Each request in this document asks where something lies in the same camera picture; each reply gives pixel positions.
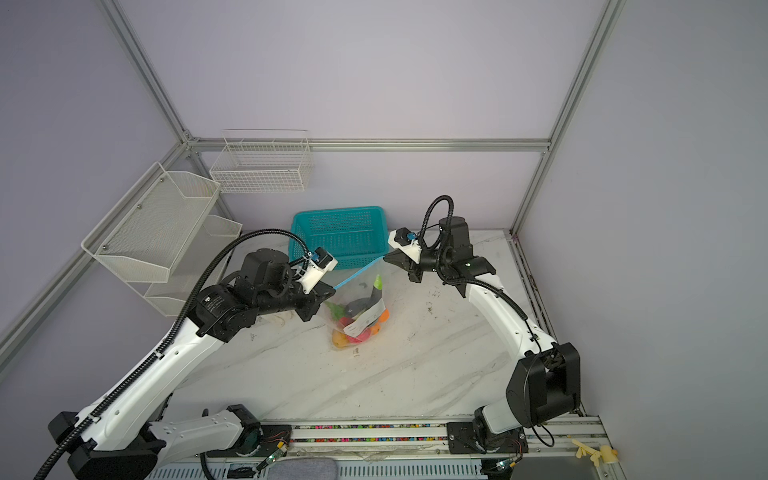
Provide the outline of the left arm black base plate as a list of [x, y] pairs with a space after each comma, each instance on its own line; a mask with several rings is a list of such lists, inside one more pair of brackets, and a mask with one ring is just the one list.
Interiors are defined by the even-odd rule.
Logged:
[[292, 435], [292, 427], [288, 424], [264, 425], [250, 431], [238, 448], [240, 457], [267, 457], [280, 441], [288, 442]]

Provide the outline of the teal plastic basket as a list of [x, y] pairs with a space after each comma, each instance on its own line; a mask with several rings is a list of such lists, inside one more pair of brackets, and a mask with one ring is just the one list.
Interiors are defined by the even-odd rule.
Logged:
[[360, 269], [389, 251], [384, 210], [378, 206], [314, 210], [297, 213], [291, 232], [311, 251], [325, 249], [337, 269]]

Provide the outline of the orange tangerine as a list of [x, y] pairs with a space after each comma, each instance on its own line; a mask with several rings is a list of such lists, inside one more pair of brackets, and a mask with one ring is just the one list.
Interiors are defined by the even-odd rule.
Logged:
[[386, 322], [386, 321], [389, 319], [389, 316], [390, 316], [390, 314], [389, 314], [389, 310], [388, 310], [388, 309], [385, 309], [385, 310], [384, 310], [384, 311], [381, 313], [381, 315], [378, 317], [378, 319], [376, 320], [376, 323], [377, 323], [377, 324], [381, 324], [381, 323], [384, 323], [384, 322]]

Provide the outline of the orange yellow mango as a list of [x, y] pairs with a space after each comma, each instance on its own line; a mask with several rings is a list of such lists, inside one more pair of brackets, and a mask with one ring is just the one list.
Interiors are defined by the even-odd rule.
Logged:
[[353, 339], [341, 331], [334, 330], [331, 336], [332, 344], [338, 349], [344, 349], [353, 344]]

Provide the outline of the clear zip bag blue zipper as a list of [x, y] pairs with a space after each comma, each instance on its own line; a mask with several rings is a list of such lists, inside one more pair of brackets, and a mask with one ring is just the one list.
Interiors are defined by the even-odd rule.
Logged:
[[323, 303], [320, 316], [331, 332], [331, 343], [339, 350], [366, 343], [379, 334], [389, 319], [384, 299], [382, 257], [376, 258], [336, 287]]

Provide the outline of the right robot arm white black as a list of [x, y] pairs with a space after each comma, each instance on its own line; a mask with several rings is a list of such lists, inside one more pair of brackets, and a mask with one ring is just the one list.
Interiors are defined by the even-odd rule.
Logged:
[[515, 362], [501, 399], [475, 412], [475, 438], [489, 449], [498, 437], [520, 429], [542, 427], [581, 405], [581, 359], [570, 343], [557, 340], [531, 322], [507, 293], [497, 270], [474, 252], [462, 217], [438, 223], [436, 242], [405, 227], [389, 233], [392, 251], [384, 261], [399, 267], [413, 283], [426, 273], [457, 289], [488, 321]]

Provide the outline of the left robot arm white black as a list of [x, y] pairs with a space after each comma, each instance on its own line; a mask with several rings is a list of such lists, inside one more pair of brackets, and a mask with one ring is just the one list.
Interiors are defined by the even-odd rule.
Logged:
[[191, 307], [166, 337], [109, 393], [49, 424], [57, 443], [38, 471], [46, 477], [63, 454], [78, 479], [144, 479], [156, 468], [199, 453], [252, 450], [261, 424], [243, 405], [183, 422], [158, 414], [195, 368], [264, 315], [295, 312], [310, 320], [335, 290], [323, 282], [336, 259], [323, 248], [295, 271], [286, 254], [259, 249], [240, 270], [192, 295]]

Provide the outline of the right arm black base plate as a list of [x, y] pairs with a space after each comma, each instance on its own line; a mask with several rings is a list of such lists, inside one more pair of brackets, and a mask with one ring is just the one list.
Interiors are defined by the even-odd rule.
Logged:
[[449, 422], [446, 425], [451, 454], [526, 454], [529, 452], [522, 429], [494, 434], [477, 422]]

